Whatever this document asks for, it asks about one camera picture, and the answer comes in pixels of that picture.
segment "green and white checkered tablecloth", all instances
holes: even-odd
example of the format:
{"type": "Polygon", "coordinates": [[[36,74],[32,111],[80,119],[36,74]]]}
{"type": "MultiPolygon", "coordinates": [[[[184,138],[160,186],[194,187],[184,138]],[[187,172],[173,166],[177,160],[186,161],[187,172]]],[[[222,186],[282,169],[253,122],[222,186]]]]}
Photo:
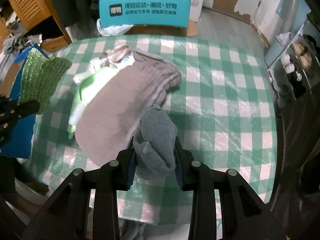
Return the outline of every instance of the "green and white checkered tablecloth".
{"type": "MultiPolygon", "coordinates": [[[[276,121],[262,62],[243,49],[214,41],[100,37],[76,41],[55,52],[54,56],[65,57],[73,65],[60,81],[51,109],[36,119],[32,158],[24,166],[53,189],[74,168],[97,168],[76,141],[68,139],[76,91],[72,78],[86,71],[90,59],[120,44],[160,54],[180,68],[182,83],[169,91],[163,108],[177,126],[183,148],[210,168],[236,169],[268,202],[276,167],[276,121]]],[[[161,181],[135,176],[131,190],[119,191],[117,196],[119,217],[152,224],[190,222],[192,193],[180,191],[174,174],[161,181]]],[[[217,198],[218,226],[219,207],[217,198]]]]}

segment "table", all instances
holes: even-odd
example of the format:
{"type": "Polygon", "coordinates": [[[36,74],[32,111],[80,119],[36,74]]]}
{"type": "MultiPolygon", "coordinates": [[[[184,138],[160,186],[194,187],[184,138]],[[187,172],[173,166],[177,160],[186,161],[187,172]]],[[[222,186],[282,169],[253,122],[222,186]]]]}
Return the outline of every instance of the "table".
{"type": "MultiPolygon", "coordinates": [[[[90,59],[122,44],[160,54],[180,68],[182,82],[168,92],[163,109],[177,126],[183,148],[210,168],[236,169],[268,202],[276,168],[276,119],[262,62],[243,49],[192,38],[99,37],[53,53],[73,65],[60,81],[51,109],[37,116],[32,158],[23,163],[27,170],[56,189],[74,168],[98,168],[68,139],[76,91],[72,78],[87,70],[90,59]]],[[[180,191],[174,174],[160,181],[135,176],[131,190],[119,191],[117,197],[121,218],[158,225],[190,222],[192,193],[180,191]]],[[[216,202],[220,227],[218,195],[216,202]]]]}

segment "box logo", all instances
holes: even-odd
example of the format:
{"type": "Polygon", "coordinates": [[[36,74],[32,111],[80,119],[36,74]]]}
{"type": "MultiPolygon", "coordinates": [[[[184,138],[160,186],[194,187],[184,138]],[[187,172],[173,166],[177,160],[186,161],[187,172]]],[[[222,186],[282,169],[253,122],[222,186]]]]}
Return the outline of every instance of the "box logo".
{"type": "Polygon", "coordinates": [[[122,4],[113,4],[109,6],[110,16],[120,16],[122,15],[122,4]]]}

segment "teal shoe box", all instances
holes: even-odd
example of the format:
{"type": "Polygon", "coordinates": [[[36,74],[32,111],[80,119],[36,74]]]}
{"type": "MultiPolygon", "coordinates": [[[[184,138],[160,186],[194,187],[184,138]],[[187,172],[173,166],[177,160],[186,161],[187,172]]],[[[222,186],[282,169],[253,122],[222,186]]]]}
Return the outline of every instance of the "teal shoe box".
{"type": "Polygon", "coordinates": [[[191,0],[99,0],[101,28],[112,25],[187,27],[191,0]]]}

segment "green scrubbing cloth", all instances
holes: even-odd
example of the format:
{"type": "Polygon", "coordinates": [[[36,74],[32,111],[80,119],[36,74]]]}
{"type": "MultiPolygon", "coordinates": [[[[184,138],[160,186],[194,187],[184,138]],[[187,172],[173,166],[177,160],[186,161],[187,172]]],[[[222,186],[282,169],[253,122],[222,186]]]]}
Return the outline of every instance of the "green scrubbing cloth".
{"type": "Polygon", "coordinates": [[[31,49],[22,70],[18,104],[37,100],[40,103],[37,114],[42,114],[49,109],[49,100],[71,65],[70,60],[59,57],[47,59],[37,49],[31,49]]]}

